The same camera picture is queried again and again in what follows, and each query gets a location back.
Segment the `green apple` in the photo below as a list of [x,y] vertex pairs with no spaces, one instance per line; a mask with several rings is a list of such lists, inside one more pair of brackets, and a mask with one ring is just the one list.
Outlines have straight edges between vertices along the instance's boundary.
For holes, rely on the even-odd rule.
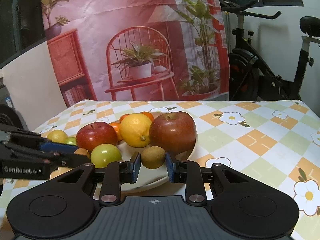
[[109,163],[122,159],[120,150],[112,144],[98,145],[91,152],[91,163],[95,168],[107,167]]
[[76,138],[75,137],[67,137],[66,140],[63,143],[67,144],[67,145],[77,146],[77,142],[76,142]]

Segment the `brown kiwi fruit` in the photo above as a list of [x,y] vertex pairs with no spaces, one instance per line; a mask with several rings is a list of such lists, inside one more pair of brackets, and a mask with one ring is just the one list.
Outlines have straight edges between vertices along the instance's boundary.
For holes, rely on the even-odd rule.
[[90,159],[90,153],[85,148],[78,148],[76,151],[74,151],[74,154],[83,155],[83,156],[86,156],[88,159]]
[[165,159],[165,150],[159,146],[148,147],[141,153],[141,162],[149,169],[159,168],[163,165]]

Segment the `large yellow lemon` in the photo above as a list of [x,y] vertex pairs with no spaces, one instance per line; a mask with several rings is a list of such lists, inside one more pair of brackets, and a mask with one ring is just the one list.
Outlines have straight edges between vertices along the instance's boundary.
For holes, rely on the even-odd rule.
[[51,131],[47,135],[47,139],[52,142],[57,142],[57,143],[63,144],[68,139],[68,135],[64,131],[56,129],[56,130]]

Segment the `small red apple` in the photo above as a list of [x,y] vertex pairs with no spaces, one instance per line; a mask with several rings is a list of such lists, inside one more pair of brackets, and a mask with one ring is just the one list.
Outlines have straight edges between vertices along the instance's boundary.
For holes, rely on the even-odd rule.
[[118,138],[114,128],[105,122],[93,122],[82,127],[76,134],[78,148],[92,152],[101,144],[117,146]]

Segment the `large red apple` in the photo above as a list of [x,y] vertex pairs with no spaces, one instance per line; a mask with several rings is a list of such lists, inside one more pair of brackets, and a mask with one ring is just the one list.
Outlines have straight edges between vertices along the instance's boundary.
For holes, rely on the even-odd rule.
[[197,130],[191,115],[185,112],[172,112],[154,119],[149,136],[152,146],[159,146],[166,152],[178,155],[193,149]]

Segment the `small orange tangerine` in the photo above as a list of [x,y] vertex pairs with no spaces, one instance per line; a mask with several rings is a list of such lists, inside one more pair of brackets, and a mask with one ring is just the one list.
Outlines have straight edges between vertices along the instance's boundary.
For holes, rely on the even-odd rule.
[[152,113],[150,112],[141,112],[141,114],[144,114],[145,116],[147,116],[152,122],[154,121],[154,116]]
[[122,116],[120,117],[120,119],[119,119],[119,123],[121,124],[121,122],[122,122],[127,116],[129,116],[129,114],[124,114],[124,115],[122,115]]

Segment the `grey washing machine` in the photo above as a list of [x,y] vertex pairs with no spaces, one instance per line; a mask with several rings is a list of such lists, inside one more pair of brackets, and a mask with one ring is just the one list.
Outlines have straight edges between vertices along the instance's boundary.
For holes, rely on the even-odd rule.
[[16,111],[9,91],[4,84],[1,84],[0,88],[0,102],[1,124],[14,126],[21,129],[28,129],[21,114]]

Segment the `beige round plate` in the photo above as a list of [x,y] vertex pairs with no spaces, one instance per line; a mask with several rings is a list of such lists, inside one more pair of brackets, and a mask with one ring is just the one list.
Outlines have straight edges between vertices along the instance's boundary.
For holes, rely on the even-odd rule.
[[[153,113],[153,116],[156,118],[162,114],[165,114],[165,113],[155,112]],[[190,160],[195,153],[196,143],[197,143],[197,139],[195,141],[195,145],[192,150],[188,150],[176,155],[176,159]],[[137,182],[134,184],[121,185],[121,192],[124,194],[142,192],[142,191],[156,188],[166,183],[167,181],[169,181],[169,177],[168,177],[168,172],[165,164],[163,164],[162,166],[156,169],[149,169],[149,168],[146,168],[144,165],[141,165]]]

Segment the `pink printed backdrop cloth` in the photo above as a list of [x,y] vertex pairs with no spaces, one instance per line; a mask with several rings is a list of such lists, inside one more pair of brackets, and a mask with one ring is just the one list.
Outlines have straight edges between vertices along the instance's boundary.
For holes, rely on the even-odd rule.
[[57,83],[81,100],[229,99],[219,0],[41,0]]

